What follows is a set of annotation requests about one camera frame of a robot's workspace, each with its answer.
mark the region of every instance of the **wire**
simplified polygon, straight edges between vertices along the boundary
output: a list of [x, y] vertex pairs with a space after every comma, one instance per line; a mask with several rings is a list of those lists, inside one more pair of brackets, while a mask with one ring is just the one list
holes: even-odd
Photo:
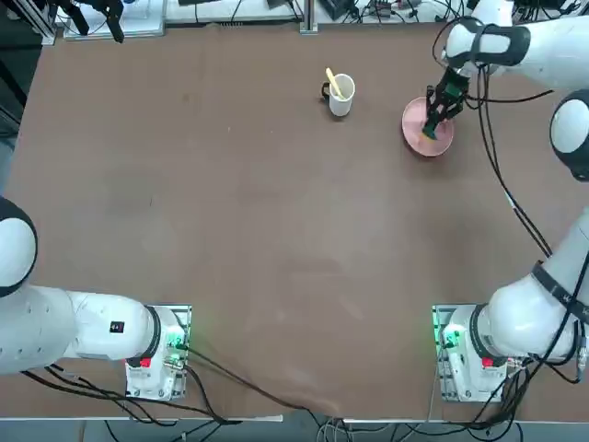
[[208, 421], [208, 422], [205, 422], [204, 424], [197, 425], [194, 428], [192, 428], [191, 430], [187, 431], [186, 433], [182, 433], [180, 436], [173, 438], [169, 442], [179, 442], [180, 440], [184, 441], [184, 440], [186, 440], [187, 436], [189, 436], [192, 433], [199, 431], [201, 428], [204, 428], [205, 426], [211, 425], [213, 423], [214, 423], [214, 421]]
[[[479, 68], [479, 75], [477, 78], [477, 95], [478, 95], [478, 97], [480, 97], [480, 95], [481, 95], [481, 90], [480, 90], [481, 79], [483, 80], [483, 86], [484, 86], [483, 97], [487, 97], [489, 94], [489, 71], [488, 71], [487, 65], [483, 65]], [[489, 139], [487, 139], [487, 131], [485, 130], [485, 124], [483, 122], [483, 107], [478, 106], [480, 131], [481, 131], [481, 135], [482, 135], [482, 139], [483, 139], [483, 144], [485, 147], [485, 152], [487, 153], [487, 157], [489, 158], [489, 161], [491, 163], [491, 168], [495, 172], [495, 176], [497, 177], [497, 180], [499, 181], [499, 183], [503, 187], [503, 190], [505, 191], [505, 193], [508, 197], [508, 200], [509, 200], [510, 204], [512, 205], [513, 209], [519, 211], [521, 217], [518, 216], [518, 219], [522, 220], [522, 217], [524, 218], [525, 222], [529, 226], [529, 229], [533, 230], [533, 232], [534, 232], [534, 234], [532, 235], [532, 239], [536, 242], [538, 247], [542, 250], [542, 253], [548, 257], [552, 254], [552, 249], [550, 248], [550, 245], [546, 242], [543, 235], [540, 233], [540, 231], [537, 229], [536, 225], [529, 218], [529, 216], [527, 215], [525, 210], [522, 208], [522, 206], [517, 202], [514, 195], [511, 193], [511, 191], [509, 190], [509, 188], [505, 184], [505, 181], [503, 180], [503, 176], [502, 176], [501, 170], [499, 168], [499, 162], [497, 161], [497, 150], [496, 150], [496, 144], [495, 144], [495, 139], [494, 139], [492, 125], [491, 125], [491, 117], [489, 115], [489, 102], [488, 101], [484, 101], [484, 110], [485, 110], [485, 116], [486, 116], [486, 121], [487, 121], [487, 126], [488, 126], [487, 131], [489, 132]]]
[[375, 5], [375, 12], [376, 12], [376, 17], [378, 18], [378, 24], [382, 25], [383, 22], [380, 19], [380, 11], [378, 10], [378, 3], [376, 2], [376, 0], [370, 0], [373, 2], [373, 4]]
[[437, 3], [438, 5], [445, 6], [446, 7], [446, 13], [448, 11], [452, 12], [452, 14], [454, 14], [454, 18], [452, 19], [452, 21], [458, 20], [459, 18], [462, 18], [462, 16], [460, 16], [460, 14], [458, 14], [455, 11], [455, 9], [452, 8], [452, 3], [450, 2], [450, 0], [448, 0], [447, 3], [442, 3], [439, 0], [431, 0], [431, 1], [433, 1], [434, 3]]
[[219, 370], [223, 371], [224, 373], [229, 375], [231, 378], [237, 380], [239, 383], [245, 385], [246, 387], [249, 387], [250, 389], [256, 391], [258, 394], [264, 396], [267, 399], [270, 399], [273, 402], [278, 403], [279, 405], [282, 405], [283, 407], [292, 408], [293, 410], [303, 410], [303, 411], [308, 412], [311, 415], [311, 417], [313, 418], [313, 420], [315, 421], [315, 423], [318, 426], [321, 426], [320, 423], [318, 422], [317, 418], [315, 417], [315, 415], [308, 408], [306, 408], [302, 405], [296, 405], [296, 404], [293, 404], [289, 401], [284, 401], [280, 398], [277, 398], [273, 394], [270, 394], [268, 391], [263, 390], [260, 387], [258, 387], [257, 385], [253, 384], [252, 382], [249, 382], [248, 380], [243, 379], [241, 376], [233, 373], [231, 370], [228, 370], [224, 366], [221, 366], [220, 364], [214, 362], [214, 360], [211, 359], [210, 357], [203, 355], [202, 353], [190, 348], [187, 345], [179, 345], [179, 346], [177, 346], [177, 348], [179, 348], [181, 350], [188, 350], [193, 355], [198, 356], [203, 361], [206, 361], [207, 363], [211, 364], [215, 368], [218, 368]]
[[206, 439], [210, 438], [212, 435], [214, 435], [220, 429], [221, 429], [221, 425], [217, 424], [217, 426], [215, 428], [213, 428], [213, 430], [211, 430], [209, 432], [209, 434], [207, 434], [205, 437], [203, 437], [199, 442], [204, 442]]
[[359, 433], [380, 433], [381, 431], [388, 430], [393, 425], [393, 423], [388, 423], [378, 428], [352, 428], [350, 425], [350, 433], [359, 434]]
[[398, 431], [398, 424], [395, 424], [395, 428], [393, 428], [393, 433], [390, 435], [389, 442], [394, 442], [395, 435], [397, 434], [397, 431]]
[[107, 24], [107, 19], [104, 19], [104, 21], [102, 22], [102, 24], [100, 26], [98, 26], [96, 29], [94, 29], [91, 32], [88, 32], [88, 34], [86, 34], [86, 35], [82, 35], [77, 30], [73, 30], [69, 26], [67, 26], [67, 24], [62, 20], [62, 16], [60, 16], [59, 14], [57, 14], [56, 16], [59, 19], [59, 21], [62, 22], [62, 25], [64, 25], [70, 32], [74, 33], [75, 35], [79, 35], [80, 37], [87, 37], [88, 35], [96, 34], [99, 30], [102, 29], [102, 27], [104, 25]]
[[[64, 369], [61, 368], [60, 366], [57, 366], [55, 364], [53, 364], [52, 366], [55, 367], [56, 369], [64, 372]], [[126, 412], [127, 414], [129, 414], [134, 420], [136, 420], [136, 421], [138, 421], [138, 422], [140, 422], [142, 424], [155, 424], [155, 425], [158, 425], [158, 426], [174, 426], [174, 425], [176, 425], [178, 423], [178, 422], [174, 422], [174, 423], [163, 423], [163, 422], [160, 422], [156, 418], [152, 417], [152, 415], [149, 414], [147, 412], [147, 410], [141, 404], [137, 403], [134, 399], [127, 398], [126, 396], [123, 396], [123, 395], [121, 395], [120, 393], [118, 393], [116, 391], [99, 389], [96, 385], [92, 384], [90, 381], [88, 381], [85, 378], [78, 378], [78, 379], [80, 379], [80, 381], [82, 381], [82, 382], [84, 382], [86, 384], [86, 385], [83, 385], [83, 384], [80, 384], [78, 382], [74, 382], [72, 380], [63, 378], [62, 376], [60, 376], [57, 373], [55, 373], [48, 366], [45, 367], [45, 370], [48, 373], [50, 373], [52, 376], [54, 376], [55, 378], [58, 378], [59, 380], [61, 380], [64, 384], [70, 385], [72, 387], [79, 387], [79, 388], [84, 389], [84, 390], [92, 390], [92, 391], [95, 391], [97, 393], [102, 394], [106, 398], [111, 399], [119, 408], [121, 408], [124, 412]], [[117, 399], [111, 398], [110, 395], [114, 395], [116, 398], [119, 398], [120, 400], [117, 401]], [[127, 401], [127, 402], [135, 405], [137, 408], [139, 408], [139, 410], [141, 410], [145, 414], [145, 416], [147, 417], [147, 421], [141, 419], [140, 417], [137, 417], [136, 414], [134, 414], [127, 407], [125, 407], [123, 404], [121, 404], [120, 401]]]
[[405, 18], [403, 18], [403, 16], [402, 16], [402, 15], [401, 15], [399, 12], [397, 12], [397, 11], [395, 11], [395, 10], [391, 9], [390, 13], [391, 13], [393, 16], [397, 16], [397, 17], [399, 17], [403, 23], [407, 24], [407, 21], [405, 21]]
[[233, 19], [236, 17], [237, 10], [238, 10], [238, 9], [239, 9], [239, 7], [241, 6], [241, 2], [242, 2], [242, 1], [243, 1], [243, 0], [239, 0], [239, 1], [237, 2], [237, 6], [236, 6], [235, 10], [233, 11], [233, 14], [231, 15], [231, 20], [229, 21], [229, 23], [233, 23]]
[[110, 428], [109, 421], [104, 421], [104, 423], [107, 426], [107, 430], [109, 430], [109, 434], [110, 434], [110, 437], [112, 437], [112, 440], [114, 440], [114, 442], [121, 442], [112, 432], [112, 428]]
[[466, 97], [467, 97], [467, 99], [489, 102], [489, 103], [525, 103], [527, 101], [532, 101], [533, 99], [541, 99], [542, 97], [546, 97], [547, 95], [551, 94], [552, 92], [554, 92], [554, 90], [549, 89], [549, 90], [545, 90], [544, 92], [540, 92], [539, 94], [532, 95], [530, 97], [524, 97], [522, 99], [489, 99], [489, 98], [477, 99], [476, 97], [471, 97], [470, 95], [466, 95]]
[[209, 414], [211, 415], [211, 417], [213, 417], [213, 419], [214, 419], [215, 422], [217, 422], [220, 425], [237, 425], [237, 424], [241, 424], [241, 421], [227, 421], [224, 417], [221, 417], [219, 414], [217, 414], [213, 410], [213, 407], [212, 407], [212, 405], [211, 405], [211, 403], [209, 401], [209, 398], [206, 395], [206, 391], [204, 389], [204, 385], [202, 384], [202, 381], [201, 381], [201, 378], [199, 377], [199, 375], [196, 373], [196, 371], [194, 371], [194, 369], [191, 366], [185, 366], [184, 368], [192, 376], [192, 378], [194, 379], [194, 381], [198, 385], [199, 390], [201, 391], [202, 400], [204, 401], [204, 406], [205, 406], [207, 412], [209, 412]]
[[302, 21], [302, 19], [296, 13], [295, 5], [293, 5], [293, 0], [287, 0], [287, 3], [291, 7], [291, 9], [293, 9], [294, 18], [296, 19], [296, 21], [297, 22]]
[[[25, 375], [27, 378], [30, 378], [30, 379], [34, 380], [35, 382], [38, 382], [41, 385], [44, 385], [45, 387], [48, 387], [52, 390], [62, 391], [62, 392], [74, 394], [77, 396], [84, 396], [86, 398], [98, 399], [100, 401], [110, 401], [111, 400], [111, 398], [107, 398], [102, 395], [98, 396], [97, 394], [86, 393], [86, 392], [80, 391], [80, 390], [68, 389], [67, 387], [50, 382], [49, 380], [41, 378], [40, 376], [37, 376], [29, 371], [21, 371], [21, 374]], [[158, 401], [155, 399], [147, 399], [147, 398], [133, 398], [133, 401], [157, 403], [160, 405], [165, 405], [170, 408], [176, 408], [179, 410], [187, 410], [189, 412], [196, 412], [196, 413], [205, 414], [205, 415], [209, 416], [209, 414], [205, 410], [201, 410], [200, 408], [189, 407], [187, 405], [179, 405], [177, 403], [173, 403], [173, 402], [169, 402], [169, 401]]]
[[411, 8], [410, 17], [415, 17], [415, 21], [417, 21], [419, 23], [420, 18], [417, 17], [417, 9], [415, 9], [415, 7], [413, 7], [413, 3], [411, 2], [411, 0], [407, 0], [407, 3], [409, 4], [409, 6]]

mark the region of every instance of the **floor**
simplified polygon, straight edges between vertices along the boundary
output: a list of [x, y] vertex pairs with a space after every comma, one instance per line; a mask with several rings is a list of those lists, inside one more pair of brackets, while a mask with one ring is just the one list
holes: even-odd
[[[184, 421], [172, 428], [159, 428], [153, 425], [141, 425], [131, 422], [110, 421], [110, 428], [119, 442], [167, 442], [181, 436], [182, 432], [188, 432], [192, 428], [201, 425], [203, 421]], [[47, 434], [58, 436], [61, 442], [79, 442], [81, 427], [84, 428], [84, 442], [110, 442], [112, 441], [107, 427], [103, 421], [33, 421], [33, 422], [0, 422], [0, 434], [3, 435], [3, 442], [29, 442], [34, 440], [43, 440]], [[356, 428], [381, 428], [382, 425], [356, 425]], [[550, 424], [523, 424], [524, 437], [527, 441], [543, 442], [559, 440], [560, 442], [581, 441], [586, 439], [589, 425], [550, 425]], [[194, 442], [201, 441], [213, 425], [208, 425], [206, 429], [195, 432], [187, 436], [187, 440]], [[424, 425], [421, 430], [426, 432], [442, 432], [453, 427], [447, 425]], [[394, 425], [386, 430], [376, 433], [358, 433], [353, 435], [355, 442], [384, 442], [389, 441], [393, 433]], [[408, 429], [400, 425], [395, 436], [396, 440], [407, 433]], [[497, 436], [501, 433], [494, 431], [490, 434]], [[345, 440], [345, 434], [339, 433], [337, 440]], [[317, 437], [317, 426], [307, 416], [296, 412], [287, 414], [283, 423], [267, 422], [246, 422], [238, 426], [224, 427], [210, 437], [208, 440], [213, 442], [234, 442], [234, 441], [252, 441], [252, 442], [295, 442], [295, 441], [319, 441], [323, 434]], [[328, 431], [327, 438], [329, 442], [337, 442], [331, 431]], [[407, 440], [411, 442], [426, 442], [436, 440], [439, 442], [467, 442], [475, 440], [468, 433], [461, 433], [451, 436], [431, 437], [413, 435]], [[516, 442], [519, 440], [518, 432], [515, 428], [502, 439], [504, 442]]]

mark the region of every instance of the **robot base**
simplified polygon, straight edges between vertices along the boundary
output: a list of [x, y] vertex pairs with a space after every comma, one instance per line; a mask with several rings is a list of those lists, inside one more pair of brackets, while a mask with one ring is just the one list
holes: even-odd
[[156, 354], [142, 360], [140, 366], [125, 363], [126, 395], [158, 401], [171, 401], [186, 395], [186, 350], [175, 347], [188, 345], [191, 336], [192, 308], [188, 305], [152, 306], [161, 321], [161, 337]]
[[[485, 402], [507, 376], [507, 364], [487, 366], [469, 332], [475, 305], [433, 306], [433, 331], [440, 389], [445, 401]], [[493, 402], [501, 400], [499, 390]]]

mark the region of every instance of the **black cable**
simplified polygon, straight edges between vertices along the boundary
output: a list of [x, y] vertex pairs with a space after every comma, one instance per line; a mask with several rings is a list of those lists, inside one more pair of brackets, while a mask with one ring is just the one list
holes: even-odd
[[564, 366], [564, 365], [568, 364], [569, 361], [571, 361], [571, 359], [574, 358], [574, 356], [577, 352], [577, 348], [579, 347], [579, 343], [580, 343], [579, 338], [582, 336], [583, 333], [584, 333], [584, 326], [581, 326], [581, 331], [579, 331], [579, 321], [576, 320], [574, 322], [574, 335], [572, 336], [571, 350], [569, 350], [569, 353], [561, 361], [547, 362], [547, 364], [549, 366]]
[[550, 368], [552, 371], [554, 371], [554, 373], [556, 373], [557, 375], [559, 375], [559, 377], [562, 380], [568, 382], [569, 384], [575, 385], [575, 384], [578, 384], [579, 382], [581, 382], [581, 380], [579, 378], [575, 378], [575, 379], [567, 378], [567, 376], [565, 374], [563, 374], [560, 370], [558, 370], [556, 367], [554, 367], [551, 364], [546, 364], [546, 366], [548, 368]]
[[[55, 364], [52, 365], [52, 367], [55, 367], [56, 369], [58, 369], [59, 371], [64, 372], [64, 369], [61, 368], [60, 366], [57, 366]], [[51, 374], [54, 378], [57, 378], [59, 380], [61, 380], [64, 384], [70, 385], [72, 387], [78, 387], [84, 390], [91, 390], [97, 393], [102, 394], [105, 397], [110, 398], [110, 396], [115, 396], [115, 398], [110, 398], [121, 410], [123, 410], [124, 412], [126, 412], [127, 414], [129, 414], [134, 420], [136, 420], [137, 422], [141, 423], [141, 424], [155, 424], [157, 426], [175, 426], [178, 422], [173, 422], [173, 423], [163, 423], [158, 421], [156, 418], [154, 418], [150, 413], [147, 412], [147, 410], [140, 404], [137, 403], [133, 398], [127, 398], [126, 396], [123, 396], [122, 394], [118, 393], [117, 391], [113, 391], [113, 390], [104, 390], [104, 389], [100, 389], [99, 387], [97, 387], [96, 385], [94, 385], [92, 382], [90, 382], [89, 380], [85, 379], [85, 378], [78, 378], [80, 379], [81, 382], [84, 382], [84, 384], [81, 384], [79, 382], [75, 382], [66, 378], [63, 378], [62, 376], [58, 375], [57, 373], [55, 373], [50, 367], [46, 366], [45, 370]], [[123, 404], [119, 403], [120, 401], [127, 401], [129, 403], [131, 403], [132, 405], [136, 406], [139, 410], [142, 411], [142, 413], [147, 417], [147, 420], [144, 420], [140, 417], [138, 417], [135, 413], [133, 413], [131, 410], [129, 410], [127, 407], [125, 407]]]
[[403, 18], [403, 16], [402, 16], [402, 15], [401, 15], [399, 12], [397, 12], [397, 11], [394, 11], [394, 10], [392, 10], [392, 9], [391, 9], [390, 13], [391, 13], [393, 16], [397, 16], [397, 17], [399, 17], [403, 23], [407, 24], [407, 21], [405, 21], [405, 18]]
[[62, 20], [62, 17], [59, 14], [56, 14], [56, 16], [57, 16], [57, 18], [59, 18], [59, 21], [62, 22], [62, 25], [64, 25], [70, 32], [74, 33], [75, 35], [79, 35], [80, 37], [87, 37], [88, 35], [96, 34], [99, 30], [101, 30], [104, 27], [104, 25], [107, 24], [107, 19], [104, 19], [102, 24], [100, 26], [98, 26], [96, 29], [94, 29], [91, 32], [88, 32], [87, 35], [82, 35], [78, 31], [73, 30], [69, 26], [67, 26], [67, 24]]
[[241, 384], [245, 385], [246, 387], [249, 387], [250, 389], [256, 391], [258, 394], [264, 396], [265, 398], [270, 399], [271, 401], [276, 402], [279, 405], [282, 405], [283, 407], [292, 408], [293, 410], [303, 410], [303, 411], [308, 412], [311, 415], [311, 417], [313, 418], [313, 420], [315, 421], [315, 423], [318, 426], [321, 426], [320, 423], [319, 423], [319, 421], [315, 417], [315, 415], [308, 408], [306, 408], [306, 407], [304, 407], [302, 405], [296, 405], [294, 403], [290, 403], [289, 401], [284, 401], [284, 400], [282, 400], [280, 398], [277, 398], [273, 394], [270, 394], [268, 391], [263, 390], [260, 387], [258, 387], [257, 385], [253, 384], [252, 382], [249, 382], [248, 380], [243, 379], [241, 376], [233, 373], [231, 370], [229, 370], [229, 369], [225, 368], [224, 366], [221, 366], [220, 364], [214, 362], [214, 360], [211, 359], [210, 357], [208, 357], [206, 355], [203, 355], [201, 352], [198, 352], [198, 351], [190, 348], [187, 345], [179, 345], [179, 346], [177, 346], [177, 348], [179, 348], [180, 350], [188, 350], [193, 355], [198, 356], [203, 361], [206, 361], [207, 363], [211, 364], [215, 368], [218, 368], [219, 370], [223, 371], [224, 373], [226, 373], [227, 375], [229, 375], [231, 378], [237, 380], [238, 382], [240, 382]]
[[112, 440], [114, 440], [114, 442], [121, 442], [112, 432], [112, 428], [110, 428], [109, 421], [104, 421], [104, 423], [107, 426], [107, 430], [109, 430], [109, 434], [110, 434], [110, 437], [112, 437]]
[[360, 1], [360, 0], [356, 0], [356, 1], [353, 3], [353, 7], [349, 7], [349, 8], [348, 8], [348, 13], [347, 13], [347, 14], [346, 14], [346, 16], [343, 18], [343, 20], [341, 21], [341, 23], [345, 23], [345, 22], [346, 22], [346, 20], [348, 19], [348, 17], [349, 17], [349, 16], [352, 14], [352, 11], [353, 11], [353, 10], [355, 10], [355, 9], [357, 9], [357, 8], [356, 8], [356, 5], [358, 5], [358, 2], [359, 2], [359, 1]]
[[288, 5], [293, 9], [294, 18], [297, 22], [303, 21], [298, 14], [296, 13], [295, 5], [293, 5], [293, 0], [287, 0]]
[[202, 401], [204, 402], [204, 407], [206, 408], [207, 412], [209, 412], [211, 417], [213, 417], [215, 422], [217, 422], [220, 425], [241, 424], [241, 421], [228, 421], [224, 417], [221, 417], [219, 414], [217, 414], [216, 411], [213, 410], [213, 406], [211, 405], [211, 402], [209, 401], [209, 398], [206, 394], [206, 390], [204, 389], [204, 385], [202, 384], [202, 381], [201, 381], [201, 378], [199, 377], [199, 375], [196, 373], [196, 371], [194, 371], [194, 369], [191, 366], [185, 366], [184, 368], [192, 376], [192, 378], [194, 379], [194, 381], [198, 385], [199, 390], [201, 391]]
[[515, 423], [515, 426], [519, 432], [519, 442], [524, 442], [524, 430], [522, 429], [522, 426], [518, 422]]
[[206, 439], [210, 438], [212, 435], [214, 435], [220, 429], [221, 429], [221, 425], [217, 425], [215, 428], [213, 428], [213, 430], [211, 430], [209, 432], [208, 435], [206, 435], [205, 437], [203, 437], [199, 442], [204, 442]]
[[442, 3], [442, 2], [440, 2], [439, 0], [432, 0], [432, 1], [433, 1], [434, 3], [437, 3], [438, 5], [445, 6], [445, 7], [446, 7], [446, 11], [450, 10], [450, 11], [452, 12], [452, 14], [454, 14], [454, 18], [452, 19], [452, 21], [454, 21], [454, 20], [458, 20], [459, 18], [462, 18], [462, 17], [460, 16], [460, 14], [458, 14], [458, 13], [457, 13], [457, 12], [456, 12], [456, 11], [455, 11], [455, 10], [454, 10], [452, 7], [451, 7], [452, 3], [450, 2], [450, 0], [448, 0], [448, 2], [447, 2], [447, 3]]
[[[48, 387], [52, 390], [57, 390], [57, 391], [61, 391], [61, 392], [65, 392], [65, 393], [70, 393], [70, 394], [74, 394], [77, 396], [83, 396], [86, 398], [92, 398], [92, 399], [98, 399], [100, 401], [110, 401], [110, 398], [106, 398], [102, 395], [98, 396], [97, 394], [91, 394], [91, 393], [86, 393], [85, 391], [80, 391], [80, 390], [73, 390], [73, 389], [68, 389], [67, 387], [55, 384], [53, 382], [50, 382], [49, 380], [42, 378], [40, 376], [37, 376], [29, 371], [21, 371], [21, 374], [25, 375], [27, 378], [30, 378], [32, 380], [34, 380], [35, 382], [40, 383], [41, 385]], [[204, 415], [209, 415], [205, 410], [201, 410], [200, 408], [196, 408], [196, 407], [189, 407], [188, 405], [179, 405], [177, 403], [173, 403], [173, 402], [169, 402], [169, 401], [158, 401], [155, 399], [147, 399], [147, 398], [133, 398], [133, 401], [135, 402], [149, 402], [149, 403], [157, 403], [160, 405], [165, 405], [167, 407], [170, 408], [176, 408], [179, 410], [187, 410], [189, 412], [196, 412], [196, 413], [200, 413], [200, 414], [204, 414]]]
[[417, 21], [419, 23], [420, 18], [417, 17], [417, 9], [415, 9], [415, 7], [413, 7], [413, 3], [411, 2], [411, 0], [407, 0], [407, 3], [409, 4], [409, 6], [411, 8], [410, 17], [415, 17], [415, 21]]
[[379, 426], [378, 428], [350, 428], [350, 433], [378, 433], [390, 427], [390, 424]]
[[233, 14], [231, 15], [231, 20], [229, 21], [229, 23], [233, 23], [233, 19], [236, 17], [237, 10], [238, 10], [238, 9], [239, 9], [239, 7], [241, 6], [241, 2], [242, 2], [242, 1], [243, 1], [243, 0], [239, 0], [239, 1], [237, 2], [237, 6], [236, 6], [235, 10], [233, 11]]
[[[477, 79], [477, 95], [479, 97], [480, 97], [481, 77], [483, 77], [483, 82], [484, 82], [484, 89], [485, 89], [484, 96], [488, 96], [488, 94], [489, 94], [489, 74], [488, 74], [487, 69], [488, 69], [488, 66], [481, 66], [479, 68], [479, 76]], [[486, 134], [487, 131], [485, 130], [485, 125], [484, 125], [483, 116], [482, 116], [483, 115], [483, 108], [481, 106], [479, 106], [479, 125], [480, 125], [481, 135], [482, 135], [482, 139], [483, 139], [483, 144], [485, 147], [485, 152], [487, 153], [487, 157], [489, 158], [489, 161], [491, 163], [491, 168], [495, 172], [495, 176], [497, 177], [497, 180], [499, 181], [499, 183], [503, 187], [503, 190], [507, 194], [510, 202], [513, 204], [514, 210], [518, 210], [520, 212], [521, 216], [525, 219], [525, 221], [527, 222], [529, 227], [534, 231], [535, 235], [532, 236], [532, 239], [536, 242], [536, 244], [542, 250], [542, 252], [545, 254], [545, 256], [548, 257], [552, 254], [552, 249], [550, 248], [550, 245], [546, 242], [543, 235], [540, 233], [540, 231], [538, 230], [536, 225], [529, 218], [529, 216], [527, 215], [525, 210], [522, 208], [522, 206], [514, 198], [514, 195], [511, 193], [511, 191], [509, 190], [509, 188], [505, 184], [505, 181], [503, 180], [502, 173], [499, 169], [499, 163], [496, 162], [497, 151], [496, 151], [496, 144], [495, 144], [495, 139], [494, 139], [494, 135], [493, 135], [492, 125], [491, 125], [491, 117], [489, 114], [489, 102], [485, 101], [484, 104], [485, 104], [484, 110], [485, 110], [486, 120], [487, 120], [487, 125], [488, 125], [487, 130], [489, 131], [489, 140], [487, 139], [487, 134]]]
[[483, 101], [489, 103], [525, 103], [527, 101], [532, 101], [533, 99], [541, 99], [542, 97], [546, 97], [548, 94], [551, 94], [554, 90], [549, 89], [545, 90], [544, 92], [540, 92], [539, 94], [532, 95], [530, 97], [524, 97], [522, 99], [489, 99], [489, 98], [481, 98], [477, 99], [476, 97], [471, 97], [470, 95], [466, 95], [467, 99], [475, 100], [475, 101]]
[[382, 20], [380, 19], [380, 11], [378, 10], [378, 4], [377, 4], [377, 2], [376, 2], [376, 0], [369, 0], [369, 3], [370, 3], [370, 1], [374, 1], [374, 5], [375, 5], [375, 13], [376, 13], [376, 17], [378, 18], [378, 24], [379, 24], [379, 25], [382, 25], [382, 24], [383, 24], [383, 22], [382, 22]]
[[186, 433], [182, 433], [180, 436], [178, 437], [174, 437], [172, 440], [170, 440], [169, 442], [179, 442], [180, 440], [186, 440], [186, 437], [191, 435], [192, 433], [199, 431], [201, 428], [204, 428], [205, 426], [214, 424], [214, 421], [208, 421], [205, 422], [204, 424], [200, 424], [195, 426], [194, 428], [192, 428], [191, 430], [187, 431]]
[[397, 430], [398, 430], [398, 424], [395, 424], [395, 428], [393, 428], [393, 434], [390, 435], [389, 442], [394, 442], [395, 435], [397, 434]]

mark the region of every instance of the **metal frame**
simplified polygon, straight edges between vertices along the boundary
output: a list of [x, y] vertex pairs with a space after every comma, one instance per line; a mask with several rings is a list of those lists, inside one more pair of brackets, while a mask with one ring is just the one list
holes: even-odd
[[303, 3], [303, 21], [299, 32], [302, 35], [318, 33], [318, 25], [315, 21], [315, 0], [305, 0]]
[[30, 25], [42, 36], [41, 44], [52, 45], [55, 43], [55, 26], [53, 21], [45, 16], [35, 5], [33, 0], [14, 0], [20, 12], [27, 18]]

